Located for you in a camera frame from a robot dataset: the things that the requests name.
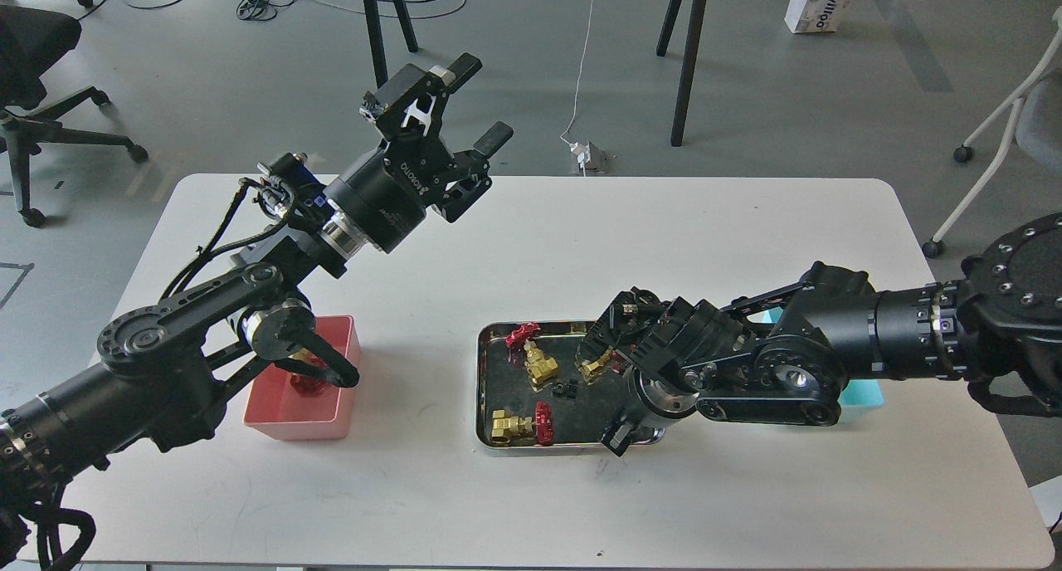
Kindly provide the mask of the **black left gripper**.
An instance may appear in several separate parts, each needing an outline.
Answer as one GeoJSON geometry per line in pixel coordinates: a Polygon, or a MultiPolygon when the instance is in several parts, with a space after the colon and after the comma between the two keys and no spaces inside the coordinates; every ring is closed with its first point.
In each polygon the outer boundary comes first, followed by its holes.
{"type": "Polygon", "coordinates": [[[341,256],[369,243],[390,253],[429,207],[455,222],[489,190],[489,158],[504,148],[514,129],[494,122],[470,150],[455,154],[440,136],[448,99],[481,68],[482,60],[468,52],[429,71],[406,65],[364,96],[360,113],[376,126],[382,143],[324,190],[335,212],[324,223],[322,238],[341,256]]]}

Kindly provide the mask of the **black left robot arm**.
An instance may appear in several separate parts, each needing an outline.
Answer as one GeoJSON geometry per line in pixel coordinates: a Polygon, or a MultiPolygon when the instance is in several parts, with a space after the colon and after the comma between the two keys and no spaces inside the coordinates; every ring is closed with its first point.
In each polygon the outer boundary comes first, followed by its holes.
{"type": "Polygon", "coordinates": [[[371,245],[390,253],[428,208],[455,222],[485,194],[490,156],[513,131],[496,122],[466,151],[441,140],[447,101],[481,69],[464,53],[445,67],[414,65],[364,96],[360,113],[382,136],[333,181],[303,156],[261,165],[254,188],[273,220],[261,233],[208,243],[159,302],[112,321],[95,366],[2,413],[2,563],[37,526],[42,570],[70,570],[95,540],[95,519],[61,506],[73,477],[104,470],[113,453],[148,437],[167,452],[212,438],[227,402],[276,364],[337,387],[359,371],[316,333],[299,283],[316,269],[339,277],[371,245]]]}

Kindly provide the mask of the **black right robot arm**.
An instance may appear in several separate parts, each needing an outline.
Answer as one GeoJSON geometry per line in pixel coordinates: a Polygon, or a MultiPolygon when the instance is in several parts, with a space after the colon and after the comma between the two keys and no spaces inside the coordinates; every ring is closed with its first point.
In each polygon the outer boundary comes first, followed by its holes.
{"type": "Polygon", "coordinates": [[[723,309],[622,291],[577,347],[584,371],[626,382],[601,442],[621,456],[643,427],[698,412],[721,422],[838,423],[852,379],[963,379],[986,411],[1060,415],[1059,214],[1005,233],[963,278],[877,291],[816,261],[796,283],[723,309]]]}

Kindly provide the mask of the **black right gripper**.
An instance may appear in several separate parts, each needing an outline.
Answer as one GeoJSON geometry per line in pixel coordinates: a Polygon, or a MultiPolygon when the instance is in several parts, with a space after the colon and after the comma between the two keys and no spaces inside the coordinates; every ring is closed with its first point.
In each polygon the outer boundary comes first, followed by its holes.
{"type": "Polygon", "coordinates": [[[587,336],[615,345],[619,359],[641,373],[682,373],[706,360],[706,301],[663,301],[632,287],[619,292],[587,336]]]}

